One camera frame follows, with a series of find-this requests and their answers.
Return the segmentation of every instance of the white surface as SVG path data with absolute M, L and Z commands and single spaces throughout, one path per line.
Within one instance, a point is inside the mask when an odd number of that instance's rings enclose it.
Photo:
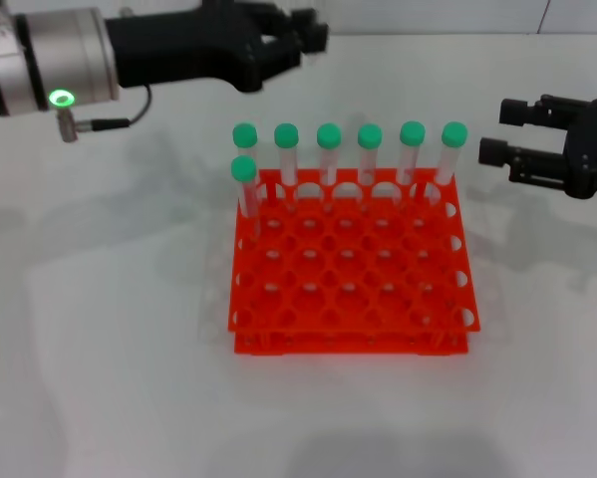
M 511 185 L 482 135 L 505 98 L 597 97 L 597 36 L 334 38 L 325 58 L 241 96 L 155 89 L 136 128 L 62 145 L 52 116 L 0 121 L 0 478 L 597 478 L 597 197 Z M 79 111 L 135 111 L 121 105 Z M 483 332 L 465 357 L 246 358 L 226 332 L 237 191 L 231 129 L 385 129 L 471 140 L 457 181 Z
M 552 0 L 543 33 L 597 33 L 597 0 Z
M 535 33 L 547 0 L 276 0 L 286 8 L 316 7 L 342 33 Z M 198 0 L 9 0 L 13 11 L 98 6 L 114 16 L 180 10 Z

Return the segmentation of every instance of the cable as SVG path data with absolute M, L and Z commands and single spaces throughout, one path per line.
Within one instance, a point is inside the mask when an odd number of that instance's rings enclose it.
M 115 118 L 115 119 L 90 119 L 86 121 L 78 121 L 77 122 L 77 131 L 78 132 L 96 132 L 96 131 L 108 131 L 110 129 L 121 129 L 124 127 L 130 127 L 140 120 L 142 120 L 149 111 L 152 103 L 152 93 L 151 87 L 149 85 L 145 85 L 146 91 L 148 92 L 148 97 L 146 99 L 146 103 L 141 108 L 139 113 L 132 119 L 127 118 Z

